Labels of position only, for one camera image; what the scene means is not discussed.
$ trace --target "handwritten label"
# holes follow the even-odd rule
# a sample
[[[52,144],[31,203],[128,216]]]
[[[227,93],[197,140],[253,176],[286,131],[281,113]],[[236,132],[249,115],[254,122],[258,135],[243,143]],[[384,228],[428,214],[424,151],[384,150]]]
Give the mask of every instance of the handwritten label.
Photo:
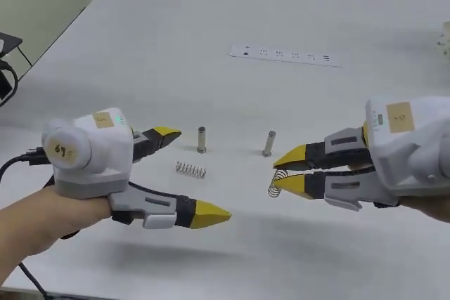
[[[47,143],[45,152],[47,156],[69,164],[73,164],[77,159],[77,150],[56,138],[52,138]]]
[[[95,114],[92,114],[92,116],[94,117],[97,128],[102,129],[114,127],[114,122],[113,119],[111,119],[109,112],[96,112]]]
[[[409,102],[393,103],[386,108],[391,133],[406,133],[416,129]]]

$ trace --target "power strip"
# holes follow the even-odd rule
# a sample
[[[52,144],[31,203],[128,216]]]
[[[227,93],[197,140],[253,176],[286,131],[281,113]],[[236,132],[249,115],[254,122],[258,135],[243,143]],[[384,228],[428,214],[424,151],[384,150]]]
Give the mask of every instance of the power strip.
[[[339,67],[328,54],[301,53],[283,49],[269,49],[254,46],[232,46],[230,56],[259,60],[281,61],[284,63],[305,63],[308,65]]]

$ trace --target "gray gripper finger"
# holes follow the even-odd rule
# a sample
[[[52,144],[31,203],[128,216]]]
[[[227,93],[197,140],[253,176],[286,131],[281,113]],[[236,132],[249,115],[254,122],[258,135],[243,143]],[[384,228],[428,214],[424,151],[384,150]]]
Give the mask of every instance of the gray gripper finger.
[[[160,196],[128,186],[108,196],[113,211],[134,211],[143,214],[144,228],[171,228],[176,222],[176,199]]]
[[[394,206],[398,198],[381,184],[376,171],[353,176],[327,176],[325,201],[336,207],[359,211],[359,202],[377,202]]]
[[[363,129],[346,128],[337,133],[325,137],[325,153],[338,152],[343,150],[366,149],[363,141]]]

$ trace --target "human hand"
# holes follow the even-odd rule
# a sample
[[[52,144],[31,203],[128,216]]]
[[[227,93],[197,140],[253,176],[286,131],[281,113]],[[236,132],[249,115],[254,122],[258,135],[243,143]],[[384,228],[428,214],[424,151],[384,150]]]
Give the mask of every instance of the human hand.
[[[48,186],[0,211],[0,226],[10,229],[23,255],[47,250],[59,238],[111,217],[105,197],[74,200]]]
[[[349,169],[359,170],[365,167],[367,166],[350,166]],[[438,221],[450,223],[450,196],[401,197],[400,205],[421,211]]]

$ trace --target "metal cylinder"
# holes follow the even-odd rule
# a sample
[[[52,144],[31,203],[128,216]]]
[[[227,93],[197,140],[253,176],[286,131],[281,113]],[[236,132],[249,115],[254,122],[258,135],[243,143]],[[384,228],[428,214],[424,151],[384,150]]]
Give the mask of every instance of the metal cylinder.
[[[204,154],[206,152],[206,128],[201,126],[198,128],[198,147],[197,152]]]
[[[270,157],[272,155],[272,146],[274,145],[275,135],[275,131],[270,130],[269,135],[267,136],[266,146],[262,151],[264,157]]]

